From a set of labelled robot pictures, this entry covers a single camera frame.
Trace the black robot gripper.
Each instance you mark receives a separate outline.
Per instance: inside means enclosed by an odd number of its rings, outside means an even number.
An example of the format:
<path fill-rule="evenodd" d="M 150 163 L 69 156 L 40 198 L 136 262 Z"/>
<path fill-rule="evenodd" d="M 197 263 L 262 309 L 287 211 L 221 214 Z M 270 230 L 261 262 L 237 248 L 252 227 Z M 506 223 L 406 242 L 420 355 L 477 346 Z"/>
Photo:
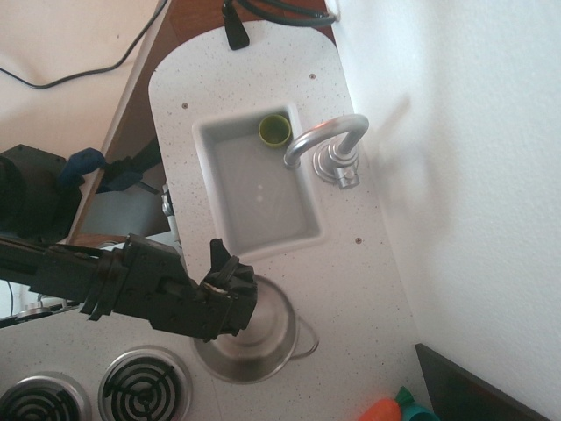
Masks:
<path fill-rule="evenodd" d="M 126 275 L 112 310 L 203 341 L 238 335 L 258 301 L 253 267 L 231 255 L 221 239 L 209 247 L 210 270 L 196 282 L 174 248 L 131 235 L 121 250 Z"/>

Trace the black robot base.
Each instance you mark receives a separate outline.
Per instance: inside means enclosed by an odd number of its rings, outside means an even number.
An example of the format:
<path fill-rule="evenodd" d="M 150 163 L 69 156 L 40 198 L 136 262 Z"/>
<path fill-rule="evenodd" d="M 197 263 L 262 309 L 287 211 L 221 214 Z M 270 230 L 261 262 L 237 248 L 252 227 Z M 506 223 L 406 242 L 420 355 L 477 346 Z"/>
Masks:
<path fill-rule="evenodd" d="M 78 186 L 62 187 L 66 160 L 30 146 L 1 153 L 1 234 L 34 244 L 65 239 L 82 200 Z"/>

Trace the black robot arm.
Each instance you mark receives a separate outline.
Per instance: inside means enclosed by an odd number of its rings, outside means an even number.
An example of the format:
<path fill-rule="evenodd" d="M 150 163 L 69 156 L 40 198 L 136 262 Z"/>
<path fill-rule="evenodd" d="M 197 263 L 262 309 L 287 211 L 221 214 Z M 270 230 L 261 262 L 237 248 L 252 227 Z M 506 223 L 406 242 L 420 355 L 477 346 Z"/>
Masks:
<path fill-rule="evenodd" d="M 211 268 L 196 282 L 173 247 L 134 234 L 111 251 L 2 239 L 1 277 L 78 302 L 93 321 L 116 312 L 155 330 L 210 341 L 247 328 L 258 286 L 252 267 L 229 254 L 222 240 L 209 246 Z"/>

